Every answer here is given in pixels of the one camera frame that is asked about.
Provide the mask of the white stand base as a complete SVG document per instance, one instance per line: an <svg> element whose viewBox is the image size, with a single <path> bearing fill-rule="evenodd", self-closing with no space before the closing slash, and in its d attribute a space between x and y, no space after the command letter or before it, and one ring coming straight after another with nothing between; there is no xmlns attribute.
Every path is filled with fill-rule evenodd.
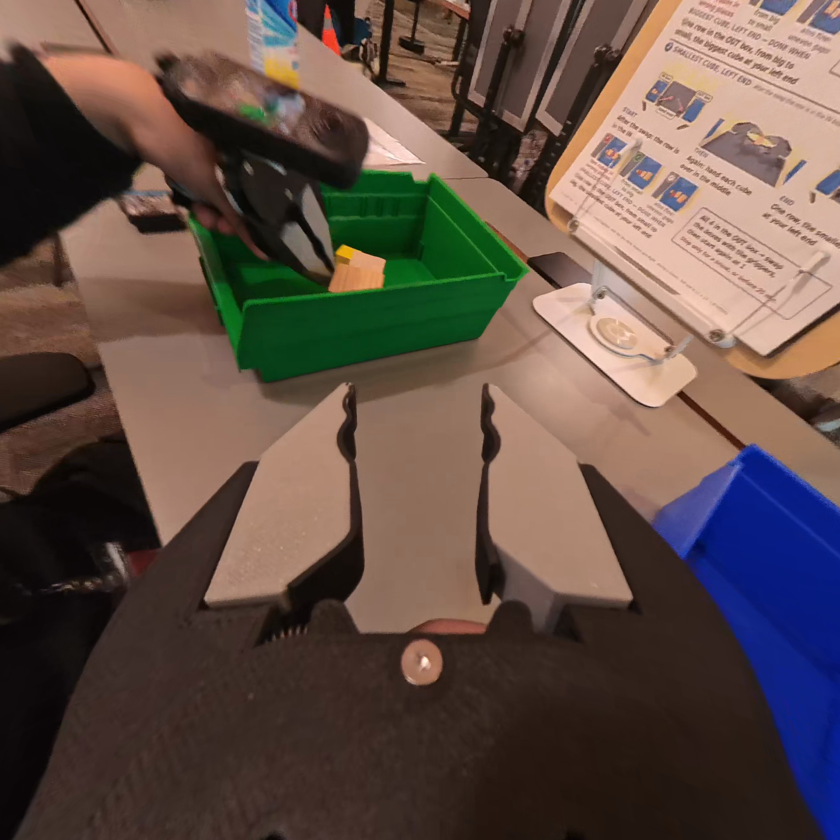
<svg viewBox="0 0 840 840"><path fill-rule="evenodd" d="M606 286L577 283L533 299L536 314L641 406L659 408L698 376L690 336L673 341Z"/></svg>

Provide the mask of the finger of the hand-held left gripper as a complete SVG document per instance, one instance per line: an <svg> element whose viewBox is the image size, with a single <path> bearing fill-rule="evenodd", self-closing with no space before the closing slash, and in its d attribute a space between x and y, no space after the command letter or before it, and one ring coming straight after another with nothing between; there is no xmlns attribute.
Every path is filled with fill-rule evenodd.
<svg viewBox="0 0 840 840"><path fill-rule="evenodd" d="M331 279L335 271L335 251L321 193L315 185L302 189L299 204L302 220L298 224L303 233L299 259L314 277Z"/></svg>
<svg viewBox="0 0 840 840"><path fill-rule="evenodd" d="M280 227L268 226L266 241L268 243L266 252L271 253L275 261L321 287L329 285L330 279L316 278L301 263L299 257L302 251L303 233L297 222L289 222Z"/></svg>

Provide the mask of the person's torso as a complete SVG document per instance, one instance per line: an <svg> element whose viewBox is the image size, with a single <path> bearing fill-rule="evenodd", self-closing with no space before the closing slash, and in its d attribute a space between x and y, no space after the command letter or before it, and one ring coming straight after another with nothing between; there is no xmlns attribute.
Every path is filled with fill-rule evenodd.
<svg viewBox="0 0 840 840"><path fill-rule="evenodd" d="M70 452L23 495L2 490L1 573L40 584L93 572L94 553L109 541L120 541L130 558L161 546L123 434ZM2 838L12 838L24 817L70 695L122 593L2 594Z"/></svg>

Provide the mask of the white wipes canister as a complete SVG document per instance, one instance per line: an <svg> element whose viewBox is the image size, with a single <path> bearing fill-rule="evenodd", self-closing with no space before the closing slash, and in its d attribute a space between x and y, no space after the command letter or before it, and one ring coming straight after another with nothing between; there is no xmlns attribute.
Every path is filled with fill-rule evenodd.
<svg viewBox="0 0 840 840"><path fill-rule="evenodd" d="M252 67L289 88L299 87L298 3L245 1Z"/></svg>

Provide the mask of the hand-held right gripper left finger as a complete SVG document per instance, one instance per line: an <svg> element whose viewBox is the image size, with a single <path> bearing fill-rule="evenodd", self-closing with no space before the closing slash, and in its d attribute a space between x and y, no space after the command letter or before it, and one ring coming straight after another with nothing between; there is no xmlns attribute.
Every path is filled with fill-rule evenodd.
<svg viewBox="0 0 840 840"><path fill-rule="evenodd" d="M206 590L208 608L311 610L353 593L364 572L355 397L342 383L262 455Z"/></svg>

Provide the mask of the person's left forearm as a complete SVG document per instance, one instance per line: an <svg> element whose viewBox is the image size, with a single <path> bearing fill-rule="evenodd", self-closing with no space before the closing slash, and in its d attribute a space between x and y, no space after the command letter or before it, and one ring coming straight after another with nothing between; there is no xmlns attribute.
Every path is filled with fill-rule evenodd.
<svg viewBox="0 0 840 840"><path fill-rule="evenodd" d="M1 265L29 254L104 200L140 168L82 115L30 49L1 62Z"/></svg>

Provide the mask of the black office chair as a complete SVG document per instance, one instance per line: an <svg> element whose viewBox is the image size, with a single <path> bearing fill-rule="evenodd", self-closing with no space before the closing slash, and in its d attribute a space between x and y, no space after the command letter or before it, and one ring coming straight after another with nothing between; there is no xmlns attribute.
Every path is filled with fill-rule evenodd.
<svg viewBox="0 0 840 840"><path fill-rule="evenodd" d="M1 359L1 432L5 433L96 391L88 368L71 353L22 353Z"/></svg>

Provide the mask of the blue plastic bin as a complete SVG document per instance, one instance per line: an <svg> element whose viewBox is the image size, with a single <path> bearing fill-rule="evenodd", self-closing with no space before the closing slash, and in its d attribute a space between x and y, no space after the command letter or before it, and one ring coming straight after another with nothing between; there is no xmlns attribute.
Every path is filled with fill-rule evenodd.
<svg viewBox="0 0 840 840"><path fill-rule="evenodd" d="M838 506L751 445L653 526L727 618L806 803L838 839Z"/></svg>

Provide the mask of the instruction board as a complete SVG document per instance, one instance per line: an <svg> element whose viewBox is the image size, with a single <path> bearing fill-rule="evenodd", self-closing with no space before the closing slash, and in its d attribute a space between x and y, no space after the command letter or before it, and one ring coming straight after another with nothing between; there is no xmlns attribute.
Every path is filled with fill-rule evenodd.
<svg viewBox="0 0 840 840"><path fill-rule="evenodd" d="M838 365L839 2L659 2L549 218L766 379Z"/></svg>

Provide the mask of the large wooden cube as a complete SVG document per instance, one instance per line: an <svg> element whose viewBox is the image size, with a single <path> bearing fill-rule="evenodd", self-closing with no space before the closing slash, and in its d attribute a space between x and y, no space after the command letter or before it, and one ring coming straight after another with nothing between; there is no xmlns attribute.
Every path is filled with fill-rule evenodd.
<svg viewBox="0 0 840 840"><path fill-rule="evenodd" d="M384 284L385 259L356 250L349 258L337 257L328 291L341 293L378 290Z"/></svg>

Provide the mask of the green plastic bin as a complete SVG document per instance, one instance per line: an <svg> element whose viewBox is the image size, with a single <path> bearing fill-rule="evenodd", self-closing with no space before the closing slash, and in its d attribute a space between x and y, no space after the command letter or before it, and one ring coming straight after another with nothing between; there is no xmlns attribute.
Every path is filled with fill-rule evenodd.
<svg viewBox="0 0 840 840"><path fill-rule="evenodd" d="M263 382L475 340L528 269L437 175L323 185L332 240L385 260L384 286L332 293L189 220L241 371Z"/></svg>

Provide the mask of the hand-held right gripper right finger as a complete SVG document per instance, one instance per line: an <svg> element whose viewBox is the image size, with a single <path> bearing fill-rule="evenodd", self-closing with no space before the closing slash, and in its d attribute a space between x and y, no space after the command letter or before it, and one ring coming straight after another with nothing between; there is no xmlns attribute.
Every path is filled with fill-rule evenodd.
<svg viewBox="0 0 840 840"><path fill-rule="evenodd" d="M568 606L633 600L576 456L496 385L482 386L476 582L488 605L524 604L551 634Z"/></svg>

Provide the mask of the black battery pack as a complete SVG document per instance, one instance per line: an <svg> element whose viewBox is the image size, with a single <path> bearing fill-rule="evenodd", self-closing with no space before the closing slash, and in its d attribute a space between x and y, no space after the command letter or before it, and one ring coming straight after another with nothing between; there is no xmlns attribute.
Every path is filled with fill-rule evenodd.
<svg viewBox="0 0 840 840"><path fill-rule="evenodd" d="M130 190L116 198L129 223L142 235L186 230L185 219L172 194L162 190Z"/></svg>

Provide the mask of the printed paper sheet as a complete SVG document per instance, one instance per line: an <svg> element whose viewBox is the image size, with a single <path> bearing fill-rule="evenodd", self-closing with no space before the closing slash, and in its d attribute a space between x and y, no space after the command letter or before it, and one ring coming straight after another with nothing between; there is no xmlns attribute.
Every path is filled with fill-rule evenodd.
<svg viewBox="0 0 840 840"><path fill-rule="evenodd" d="M387 167L400 165L424 165L424 161L375 122L364 118L364 124L369 134L369 142L363 161L365 170L379 171Z"/></svg>

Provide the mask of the grey folding tables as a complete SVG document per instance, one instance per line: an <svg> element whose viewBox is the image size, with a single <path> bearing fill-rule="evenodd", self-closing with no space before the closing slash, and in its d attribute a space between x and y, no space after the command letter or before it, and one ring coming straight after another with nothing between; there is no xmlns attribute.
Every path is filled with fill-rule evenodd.
<svg viewBox="0 0 840 840"><path fill-rule="evenodd" d="M509 186L526 135L559 137L590 69L620 59L656 2L469 2L444 138Z"/></svg>

